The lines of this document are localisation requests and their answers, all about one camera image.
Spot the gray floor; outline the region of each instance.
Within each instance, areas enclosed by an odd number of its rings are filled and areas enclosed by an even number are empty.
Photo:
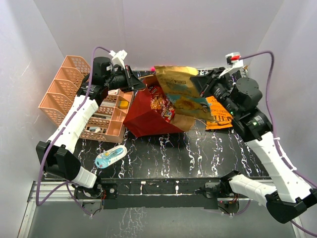
[[[278,223],[256,202],[251,202],[245,213],[233,219],[200,208],[103,210],[90,219],[73,202],[47,202],[36,208],[28,236],[43,237],[294,238],[295,234],[290,223]]]

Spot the white wall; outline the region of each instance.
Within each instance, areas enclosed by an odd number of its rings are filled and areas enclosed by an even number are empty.
[[[220,66],[256,51],[283,0],[35,0],[65,55],[96,45],[128,52],[134,69]]]
[[[37,108],[63,56],[32,0],[0,1],[0,237],[16,237],[39,161],[54,131]]]
[[[316,59],[317,2],[286,0],[259,50],[272,50],[275,68],[270,104],[281,144],[300,172],[317,182]],[[254,58],[250,76],[265,90],[269,56]],[[265,110],[264,100],[261,109]],[[317,233],[317,205],[301,216],[306,229]]]

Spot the plastic organizer tray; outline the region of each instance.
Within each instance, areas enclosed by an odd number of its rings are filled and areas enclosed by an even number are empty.
[[[66,56],[39,105],[39,108],[56,126],[59,126],[64,120],[84,76],[89,71],[90,66],[82,57]],[[121,90],[118,90],[116,95],[108,95],[96,113],[89,119],[80,138],[121,143],[125,132],[123,121],[133,97],[133,92],[123,93]],[[127,109],[118,108],[122,100],[129,102]],[[98,132],[87,130],[91,127],[99,127],[100,130]]]

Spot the yellow sponge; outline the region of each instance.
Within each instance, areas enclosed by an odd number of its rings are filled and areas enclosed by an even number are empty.
[[[118,107],[119,107],[120,109],[127,109],[128,106],[129,106],[129,102],[128,102],[128,101],[120,101]]]

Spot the robotic arm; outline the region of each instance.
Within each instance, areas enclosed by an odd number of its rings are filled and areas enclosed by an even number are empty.
[[[56,132],[47,140],[40,141],[36,147],[40,163],[49,150],[44,171],[79,185],[81,191],[95,196],[101,193],[100,178],[83,168],[80,161],[73,155],[76,142],[89,118],[97,111],[107,97],[108,90],[120,88],[123,92],[143,89],[146,86],[133,74],[130,66],[124,65],[125,51],[110,52],[112,62],[106,57],[94,58],[92,82],[88,98],[89,74],[83,79],[77,91],[74,103],[64,121]]]
[[[317,203],[317,189],[312,189],[301,177],[293,173],[296,168],[286,156],[291,169],[279,156],[272,134],[272,124],[257,108],[262,93],[257,82],[251,78],[240,78],[232,87],[229,73],[243,66],[238,53],[226,56],[229,68],[215,68],[204,76],[191,80],[202,97],[214,96],[232,115],[234,130],[256,153],[272,178],[275,186],[253,181],[238,171],[221,178],[221,190],[245,195],[267,207],[279,222],[286,223]]]

